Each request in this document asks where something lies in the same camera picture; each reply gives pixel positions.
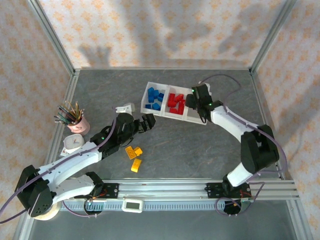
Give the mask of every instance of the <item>yellow block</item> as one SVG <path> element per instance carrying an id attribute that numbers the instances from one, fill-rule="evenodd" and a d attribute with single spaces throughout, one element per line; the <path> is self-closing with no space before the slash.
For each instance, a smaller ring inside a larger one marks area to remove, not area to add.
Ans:
<path id="1" fill-rule="evenodd" d="M 132 172 L 135 172 L 137 173 L 138 172 L 138 169 L 140 167 L 140 164 L 141 164 L 141 160 L 136 158 L 134 161 L 133 161 L 133 164 L 132 164 L 132 167 L 131 167 L 131 171 Z"/>
<path id="2" fill-rule="evenodd" d="M 126 151 L 126 154 L 128 154 L 130 160 L 134 159 L 137 156 L 135 154 L 135 151 L 133 150 L 132 146 L 128 146 L 124 150 Z"/>
<path id="3" fill-rule="evenodd" d="M 140 156 L 143 153 L 141 148 L 138 146 L 135 149 L 133 149 L 133 151 L 137 156 Z"/>

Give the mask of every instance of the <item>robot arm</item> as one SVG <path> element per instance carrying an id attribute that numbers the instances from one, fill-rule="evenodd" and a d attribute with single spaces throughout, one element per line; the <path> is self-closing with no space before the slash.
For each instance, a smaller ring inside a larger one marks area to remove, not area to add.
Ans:
<path id="1" fill-rule="evenodd" d="M 224 128 L 232 134 L 241 144 L 241 163 L 230 173 L 223 177 L 226 197 L 237 187 L 244 184 L 255 173 L 268 167 L 279 160 L 277 146 L 266 136 L 258 133 L 252 126 L 273 137 L 273 132 L 268 125 L 258 126 L 233 113 L 230 109 L 224 109 L 220 101 L 212 101 L 208 87 L 202 83 L 192 87 L 192 94 L 186 97 L 186 106 L 197 110 L 203 122 L 209 121 Z"/>
<path id="2" fill-rule="evenodd" d="M 90 195 L 96 197 L 100 195 L 103 191 L 103 181 L 94 172 L 87 172 L 78 178 L 68 178 L 85 167 L 95 164 L 117 152 L 120 146 L 128 141 L 132 141 L 136 133 L 144 133 L 152 129 L 156 122 L 153 114 L 144 114 L 142 121 L 139 119 L 135 120 L 131 115 L 131 112 L 134 111 L 132 105 L 117 107 L 116 111 L 118 112 L 118 116 L 116 117 L 114 131 L 109 140 L 100 148 L 88 151 L 85 154 L 79 154 L 85 150 L 95 149 L 104 142 L 104 139 L 109 135 L 111 126 L 105 127 L 80 149 L 58 161 L 41 166 L 38 169 L 30 165 L 22 171 L 15 191 L 34 177 L 51 169 L 48 174 L 33 182 L 17 195 L 31 217 L 42 215 L 51 205 L 65 199 L 76 196 Z M 58 165 L 66 158 L 70 159 Z"/>

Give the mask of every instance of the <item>pink cup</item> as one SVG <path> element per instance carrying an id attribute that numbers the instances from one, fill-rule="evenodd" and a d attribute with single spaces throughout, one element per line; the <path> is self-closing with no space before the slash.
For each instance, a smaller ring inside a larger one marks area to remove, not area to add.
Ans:
<path id="1" fill-rule="evenodd" d="M 81 134 L 82 136 L 86 135 L 90 130 L 90 125 L 83 116 L 80 122 L 76 125 L 67 125 L 71 132 L 75 134 Z"/>

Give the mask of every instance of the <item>white tray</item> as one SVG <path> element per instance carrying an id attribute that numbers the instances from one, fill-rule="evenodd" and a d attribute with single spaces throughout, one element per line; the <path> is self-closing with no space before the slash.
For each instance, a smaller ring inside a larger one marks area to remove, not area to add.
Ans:
<path id="1" fill-rule="evenodd" d="M 206 84 L 206 85 L 208 86 L 208 91 L 210 91 L 210 85 L 209 84 Z M 159 90 L 160 93 L 164 94 L 162 102 L 158 101 L 157 99 L 154 100 L 155 103 L 158 103 L 161 106 L 160 111 L 145 108 L 146 104 L 151 104 L 151 105 L 153 104 L 153 103 L 149 103 L 148 101 L 149 88 L 154 88 L 154 90 Z M 196 110 L 193 110 L 192 108 L 189 108 L 187 106 L 184 106 L 183 115 L 169 112 L 170 108 L 167 106 L 169 94 L 176 94 L 176 96 L 177 94 L 183 94 L 184 99 L 186 99 L 187 94 L 192 94 L 192 91 L 191 91 L 191 88 L 172 86 L 172 85 L 166 85 L 166 84 L 149 81 L 146 85 L 146 88 L 141 100 L 141 113 L 154 114 L 155 116 L 165 117 L 169 119 L 176 119 L 176 120 L 186 121 L 186 122 L 195 123 L 195 124 L 202 124 L 202 125 L 207 124 L 207 122 L 203 123 L 201 121 Z"/>

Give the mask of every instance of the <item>orange floral wallpaper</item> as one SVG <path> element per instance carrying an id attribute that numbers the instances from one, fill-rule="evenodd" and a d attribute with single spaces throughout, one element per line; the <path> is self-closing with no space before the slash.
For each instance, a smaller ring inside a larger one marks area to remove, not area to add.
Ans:
<path id="1" fill-rule="evenodd" d="M 320 2 L 297 1 L 258 69 L 263 107 L 320 239 Z"/>
<path id="2" fill-rule="evenodd" d="M 44 163 L 54 131 L 53 115 L 69 74 L 27 0 L 0 1 L 0 206 L 14 192 L 21 171 Z M 1 220 L 23 209 L 15 201 Z M 11 240 L 18 220 L 0 225 Z"/>
<path id="3" fill-rule="evenodd" d="M 285 0 L 39 0 L 75 68 L 248 68 Z"/>

